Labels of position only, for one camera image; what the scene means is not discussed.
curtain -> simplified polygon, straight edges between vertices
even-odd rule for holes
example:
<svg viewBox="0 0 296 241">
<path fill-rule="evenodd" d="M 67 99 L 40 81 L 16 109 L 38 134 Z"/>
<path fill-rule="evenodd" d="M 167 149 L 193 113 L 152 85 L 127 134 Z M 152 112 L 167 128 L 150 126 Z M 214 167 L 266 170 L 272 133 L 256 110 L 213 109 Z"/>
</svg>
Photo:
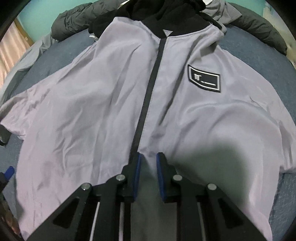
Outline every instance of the curtain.
<svg viewBox="0 0 296 241">
<path fill-rule="evenodd" d="M 0 89 L 11 68 L 29 47 L 13 22 L 0 42 Z"/>
</svg>

silver bolt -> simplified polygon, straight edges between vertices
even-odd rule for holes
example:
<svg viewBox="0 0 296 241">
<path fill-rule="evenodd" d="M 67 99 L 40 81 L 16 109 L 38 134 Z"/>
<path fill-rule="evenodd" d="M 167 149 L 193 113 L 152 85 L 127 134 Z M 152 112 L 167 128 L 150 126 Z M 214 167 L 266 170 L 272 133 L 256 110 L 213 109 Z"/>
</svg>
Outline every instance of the silver bolt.
<svg viewBox="0 0 296 241">
<path fill-rule="evenodd" d="M 209 183 L 207 187 L 211 191 L 215 191 L 217 189 L 217 186 L 214 183 Z"/>
<path fill-rule="evenodd" d="M 81 188 L 86 191 L 89 190 L 91 188 L 91 185 L 89 183 L 84 183 L 81 185 Z"/>
<path fill-rule="evenodd" d="M 176 174 L 173 176 L 173 179 L 177 182 L 180 182 L 183 179 L 183 177 L 181 175 Z"/>
<path fill-rule="evenodd" d="M 119 175 L 116 176 L 117 181 L 123 181 L 125 178 L 126 178 L 126 176 L 123 175 L 123 174 L 119 174 Z"/>
</svg>

black zipper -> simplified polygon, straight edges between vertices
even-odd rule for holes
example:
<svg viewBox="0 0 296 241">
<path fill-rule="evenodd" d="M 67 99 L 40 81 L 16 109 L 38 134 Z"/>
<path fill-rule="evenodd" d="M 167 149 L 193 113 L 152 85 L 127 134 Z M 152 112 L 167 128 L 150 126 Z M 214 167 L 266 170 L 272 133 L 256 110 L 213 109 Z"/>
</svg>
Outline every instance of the black zipper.
<svg viewBox="0 0 296 241">
<path fill-rule="evenodd" d="M 131 149 L 130 149 L 130 153 L 128 156 L 128 163 L 131 162 L 133 155 L 138 151 L 138 148 L 139 148 L 139 143 L 140 143 L 140 139 L 142 136 L 142 132 L 143 132 L 143 128 L 144 128 L 144 124 L 145 124 L 145 120 L 146 120 L 146 116 L 147 116 L 147 112 L 148 112 L 148 108 L 149 108 L 149 104 L 150 104 L 150 100 L 151 100 L 151 96 L 152 96 L 152 92 L 153 92 L 153 88 L 154 88 L 154 84 L 155 84 L 156 77 L 158 74 L 158 69 L 160 66 L 161 58 L 163 56 L 165 42 L 166 42 L 166 38 L 163 38 L 160 40 L 160 43 L 159 43 L 156 61 L 154 63 L 154 66 L 153 66 L 153 69 L 152 69 L 152 72 L 151 72 L 151 75 L 150 75 L 150 78 L 148 81 L 148 85 L 147 85 L 147 89 L 146 89 L 146 93 L 145 93 L 144 102 L 142 105 L 138 125 L 136 128 L 135 135 L 133 137 L 133 142 L 131 144 Z M 131 230 L 131 204 L 130 203 L 124 204 L 124 206 L 123 206 L 123 241 L 130 241 L 131 240 L 131 232 L 127 232 L 125 230 Z"/>
</svg>

bed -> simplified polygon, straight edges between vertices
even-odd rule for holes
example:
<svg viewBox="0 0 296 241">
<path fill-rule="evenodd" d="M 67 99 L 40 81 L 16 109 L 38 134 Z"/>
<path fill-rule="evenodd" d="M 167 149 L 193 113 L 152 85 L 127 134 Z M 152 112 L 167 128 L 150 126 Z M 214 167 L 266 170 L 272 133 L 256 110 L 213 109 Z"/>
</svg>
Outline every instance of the bed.
<svg viewBox="0 0 296 241">
<path fill-rule="evenodd" d="M 60 43 L 54 43 L 32 66 L 12 96 L 23 92 L 40 80 L 69 64 L 87 46 L 94 43 L 87 30 L 77 33 Z M 296 70 L 286 56 L 262 43 L 251 34 L 228 25 L 220 47 L 255 69 L 266 78 L 281 97 L 294 122 L 296 121 Z M 5 147 L 0 147 L 0 171 L 8 166 L 17 167 L 22 141 L 12 135 Z M 16 182 L 11 181 L 4 190 L 12 213 L 21 215 L 15 199 Z M 278 190 L 270 214 L 274 241 L 280 241 L 296 216 L 296 174 L 279 176 Z"/>
</svg>

blue tip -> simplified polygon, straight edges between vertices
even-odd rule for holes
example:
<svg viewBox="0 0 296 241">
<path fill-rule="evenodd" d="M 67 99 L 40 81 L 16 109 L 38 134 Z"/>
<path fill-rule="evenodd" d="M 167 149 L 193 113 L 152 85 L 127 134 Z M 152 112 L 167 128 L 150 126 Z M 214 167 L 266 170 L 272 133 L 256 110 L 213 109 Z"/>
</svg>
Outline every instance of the blue tip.
<svg viewBox="0 0 296 241">
<path fill-rule="evenodd" d="M 12 166 L 10 166 L 10 167 L 7 169 L 7 171 L 4 173 L 5 179 L 6 179 L 7 181 L 9 181 L 10 178 L 13 176 L 14 173 L 15 173 L 15 169 L 14 169 Z"/>
</svg>

